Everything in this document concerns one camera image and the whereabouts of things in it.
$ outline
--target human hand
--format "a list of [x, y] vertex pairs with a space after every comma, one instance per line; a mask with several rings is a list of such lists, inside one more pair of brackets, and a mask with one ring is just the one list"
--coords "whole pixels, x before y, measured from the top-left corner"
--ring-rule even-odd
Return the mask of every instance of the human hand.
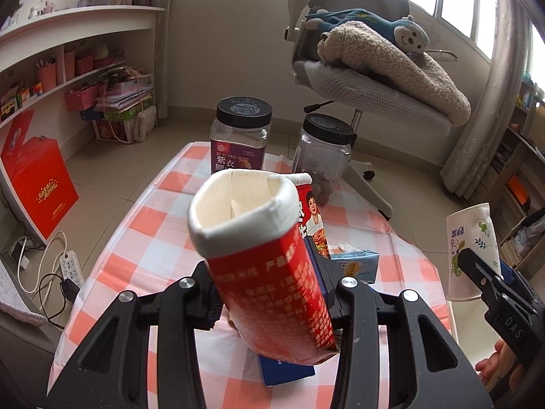
[[[498, 340], [494, 345], [496, 352], [492, 354], [490, 358], [484, 359], [475, 365], [475, 370], [479, 372], [479, 378], [484, 385], [495, 384], [495, 380], [491, 382], [491, 378], [497, 378], [498, 376], [505, 375], [514, 363], [516, 357], [513, 351], [505, 344], [505, 341]], [[509, 378], [509, 387], [511, 391], [516, 391], [520, 386], [520, 382], [524, 377], [524, 367], [519, 365], [511, 374]]]

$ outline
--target checkered tablecloth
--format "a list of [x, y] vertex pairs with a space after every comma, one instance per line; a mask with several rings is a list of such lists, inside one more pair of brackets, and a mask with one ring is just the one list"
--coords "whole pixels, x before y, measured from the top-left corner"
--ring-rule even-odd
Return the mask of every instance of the checkered tablecloth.
[[[267, 154], [266, 170], [288, 173], [290, 162]], [[163, 291], [191, 275], [202, 259], [187, 231], [187, 209], [193, 195], [210, 176], [210, 143], [191, 143], [172, 159], [148, 186], [102, 251], [78, 294], [51, 368], [49, 386], [102, 312], [119, 292], [138, 295]], [[369, 202], [341, 181], [322, 209], [330, 244], [350, 244], [380, 254], [376, 290], [398, 295], [419, 292], [450, 329], [441, 282], [435, 267], [415, 246], [398, 237]], [[383, 347], [385, 330], [381, 330]], [[338, 356], [320, 366], [316, 375], [274, 387], [262, 384], [257, 355], [222, 316], [210, 332], [196, 331], [206, 404], [209, 409], [328, 409]], [[156, 327], [148, 356], [148, 402], [157, 408]], [[380, 407], [388, 407], [388, 353], [381, 350]]]

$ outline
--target black jar lid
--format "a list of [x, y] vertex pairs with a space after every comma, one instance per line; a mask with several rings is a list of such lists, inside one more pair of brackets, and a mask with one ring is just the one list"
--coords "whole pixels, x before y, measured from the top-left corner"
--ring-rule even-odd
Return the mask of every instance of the black jar lid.
[[273, 108], [262, 100], [230, 97], [217, 104], [216, 118], [223, 124], [240, 129], [257, 129], [271, 122]]
[[324, 114], [307, 115], [303, 129], [314, 138], [332, 145], [351, 145], [354, 139], [354, 130], [350, 125]]

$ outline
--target screw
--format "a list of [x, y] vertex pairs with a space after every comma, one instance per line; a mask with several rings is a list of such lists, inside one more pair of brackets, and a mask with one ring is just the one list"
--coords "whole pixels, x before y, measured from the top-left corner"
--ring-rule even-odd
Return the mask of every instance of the screw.
[[195, 286], [195, 280], [193, 280], [191, 277], [184, 277], [178, 282], [178, 285], [182, 289], [191, 289], [193, 286]]
[[415, 302], [418, 300], [418, 294], [412, 289], [407, 289], [407, 291], [403, 292], [403, 297], [408, 302]]
[[123, 291], [121, 294], [119, 294], [119, 301], [122, 303], [128, 303], [134, 297], [135, 295], [131, 291]]
[[341, 284], [344, 287], [356, 287], [358, 285], [358, 280], [356, 280], [356, 278], [352, 278], [352, 277], [344, 277], [341, 280]]

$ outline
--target plastic jar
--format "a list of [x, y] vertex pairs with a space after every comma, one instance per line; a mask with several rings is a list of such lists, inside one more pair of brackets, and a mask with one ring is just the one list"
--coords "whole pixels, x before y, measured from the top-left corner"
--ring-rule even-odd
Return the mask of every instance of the plastic jar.
[[312, 177], [312, 191], [319, 206], [328, 202], [337, 187], [354, 140], [354, 130], [344, 121], [319, 113], [305, 117], [292, 173], [306, 172]]
[[262, 169], [273, 109], [262, 100], [231, 97], [217, 105], [211, 130], [211, 171]]

